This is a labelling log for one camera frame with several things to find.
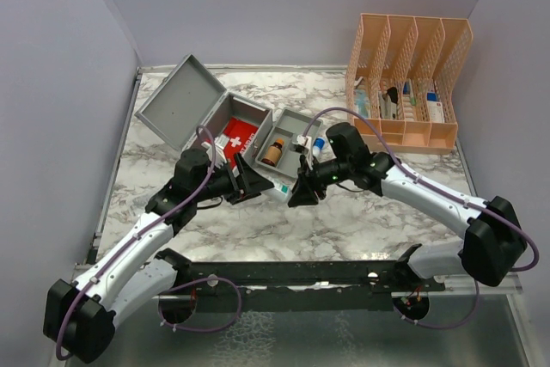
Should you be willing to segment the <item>grey metal first aid case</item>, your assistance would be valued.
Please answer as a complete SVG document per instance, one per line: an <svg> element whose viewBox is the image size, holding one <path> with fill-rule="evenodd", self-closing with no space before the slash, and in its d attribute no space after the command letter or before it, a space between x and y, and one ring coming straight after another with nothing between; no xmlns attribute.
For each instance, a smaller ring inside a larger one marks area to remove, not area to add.
<svg viewBox="0 0 550 367"><path fill-rule="evenodd" d="M253 142L242 155L252 165L273 127L272 110L229 92L192 54L169 73L138 109L137 117L164 143L182 152L201 145L195 135L205 126L216 138L231 117L258 127Z"/></svg>

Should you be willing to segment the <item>grey plastic divider tray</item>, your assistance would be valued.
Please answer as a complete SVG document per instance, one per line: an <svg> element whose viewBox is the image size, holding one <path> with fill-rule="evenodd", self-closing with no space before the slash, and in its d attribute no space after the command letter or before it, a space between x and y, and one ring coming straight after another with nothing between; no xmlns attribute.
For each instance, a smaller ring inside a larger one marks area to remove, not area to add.
<svg viewBox="0 0 550 367"><path fill-rule="evenodd" d="M266 168L270 172L278 173L288 178L297 177L297 169L300 166L300 153L295 149L296 138L301 135L313 117L300 113L290 108L284 108L274 126L267 134L257 156L255 163ZM282 139L284 145L282 154L275 166L270 166L261 161L271 144L277 139Z"/></svg>

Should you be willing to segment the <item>white blue gauze roll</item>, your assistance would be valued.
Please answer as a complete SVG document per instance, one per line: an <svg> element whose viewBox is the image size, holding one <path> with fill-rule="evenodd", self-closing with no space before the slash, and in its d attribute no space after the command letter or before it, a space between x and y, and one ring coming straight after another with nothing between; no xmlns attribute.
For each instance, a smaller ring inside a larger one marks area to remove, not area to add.
<svg viewBox="0 0 550 367"><path fill-rule="evenodd" d="M311 153L314 157L318 158L325 146L325 139L324 138L321 138L321 137L318 137L314 142L313 142L313 145L312 145L312 150L311 150Z"/></svg>

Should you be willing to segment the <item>red first aid kit pouch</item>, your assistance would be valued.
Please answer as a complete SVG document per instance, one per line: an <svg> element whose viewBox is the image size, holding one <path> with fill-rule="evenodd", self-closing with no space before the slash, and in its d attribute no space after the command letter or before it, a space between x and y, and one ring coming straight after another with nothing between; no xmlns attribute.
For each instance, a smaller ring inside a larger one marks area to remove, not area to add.
<svg viewBox="0 0 550 367"><path fill-rule="evenodd" d="M216 137L216 145L231 167L235 166L234 155L244 155L245 150L253 142L258 127L242 119L231 117L223 131Z"/></svg>

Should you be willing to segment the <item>brown bottle orange cap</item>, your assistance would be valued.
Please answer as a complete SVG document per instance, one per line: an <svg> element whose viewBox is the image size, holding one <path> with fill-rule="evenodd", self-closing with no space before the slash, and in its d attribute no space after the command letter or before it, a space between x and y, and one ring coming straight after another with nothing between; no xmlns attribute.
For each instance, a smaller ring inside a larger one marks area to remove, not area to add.
<svg viewBox="0 0 550 367"><path fill-rule="evenodd" d="M261 162L266 165L276 167L278 164L278 161L282 156L283 147L284 147L284 140L281 138L276 139L274 143L271 144L266 150L266 153L261 159Z"/></svg>

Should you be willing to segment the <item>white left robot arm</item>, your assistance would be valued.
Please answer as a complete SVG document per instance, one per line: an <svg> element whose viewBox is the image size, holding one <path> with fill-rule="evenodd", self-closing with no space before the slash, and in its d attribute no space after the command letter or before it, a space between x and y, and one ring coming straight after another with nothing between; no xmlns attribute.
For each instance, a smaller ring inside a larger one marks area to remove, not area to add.
<svg viewBox="0 0 550 367"><path fill-rule="evenodd" d="M196 215L199 202L224 198L232 205L274 187L241 155L236 166L215 166L203 149L180 155L174 175L145 207L131 231L99 262L72 282L58 280L47 292L43 333L56 343L58 359L89 364L110 345L120 324L162 291L177 294L190 273L154 258Z"/></svg>

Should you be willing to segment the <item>white bottle green label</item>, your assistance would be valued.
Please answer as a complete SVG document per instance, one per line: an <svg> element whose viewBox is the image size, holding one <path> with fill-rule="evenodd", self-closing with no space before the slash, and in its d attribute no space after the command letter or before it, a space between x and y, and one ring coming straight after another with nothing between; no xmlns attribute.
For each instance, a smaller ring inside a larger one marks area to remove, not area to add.
<svg viewBox="0 0 550 367"><path fill-rule="evenodd" d="M275 181L272 184L273 187L263 191L262 194L278 203L287 204L292 195L290 187Z"/></svg>

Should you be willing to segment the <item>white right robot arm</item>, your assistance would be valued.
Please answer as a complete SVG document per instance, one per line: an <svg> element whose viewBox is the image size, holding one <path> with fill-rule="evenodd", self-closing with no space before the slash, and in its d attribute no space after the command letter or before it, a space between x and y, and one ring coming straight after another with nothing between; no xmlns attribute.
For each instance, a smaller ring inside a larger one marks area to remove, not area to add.
<svg viewBox="0 0 550 367"><path fill-rule="evenodd" d="M415 244L394 263L394 279L413 291L428 278L466 274L491 287L504 277L527 248L511 203L469 197L418 174L387 152L372 152L359 131L347 122L327 130L334 158L318 162L309 137L300 135L297 181L290 207L318 205L330 185L351 180L380 197L398 200L446 226L458 241L427 246Z"/></svg>

